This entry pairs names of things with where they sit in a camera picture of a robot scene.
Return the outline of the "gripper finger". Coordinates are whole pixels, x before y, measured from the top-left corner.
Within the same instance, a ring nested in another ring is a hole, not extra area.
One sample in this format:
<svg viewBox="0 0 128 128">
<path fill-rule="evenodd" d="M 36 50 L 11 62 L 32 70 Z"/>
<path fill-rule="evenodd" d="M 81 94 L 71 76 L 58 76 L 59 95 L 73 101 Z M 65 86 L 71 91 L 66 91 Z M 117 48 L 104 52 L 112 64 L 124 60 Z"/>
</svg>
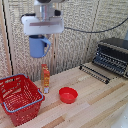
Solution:
<svg viewBox="0 0 128 128">
<path fill-rule="evenodd" d="M 40 38 L 40 39 L 44 39 L 45 36 L 40 34 L 40 35 L 38 35 L 38 38 Z"/>
<path fill-rule="evenodd" d="M 50 41 L 53 40 L 53 34 L 46 34 L 46 38 Z"/>
</svg>

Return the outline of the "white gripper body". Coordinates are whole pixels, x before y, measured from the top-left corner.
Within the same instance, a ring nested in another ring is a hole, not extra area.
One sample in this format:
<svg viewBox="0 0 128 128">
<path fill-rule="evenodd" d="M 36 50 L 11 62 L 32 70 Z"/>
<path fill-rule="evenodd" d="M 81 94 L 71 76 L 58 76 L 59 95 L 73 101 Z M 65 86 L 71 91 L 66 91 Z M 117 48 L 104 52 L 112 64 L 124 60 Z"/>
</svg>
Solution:
<svg viewBox="0 0 128 128">
<path fill-rule="evenodd" d="M 36 16 L 21 18 L 25 35 L 44 35 L 62 33 L 64 21 L 61 17 L 51 17 L 48 21 L 40 21 Z"/>
</svg>

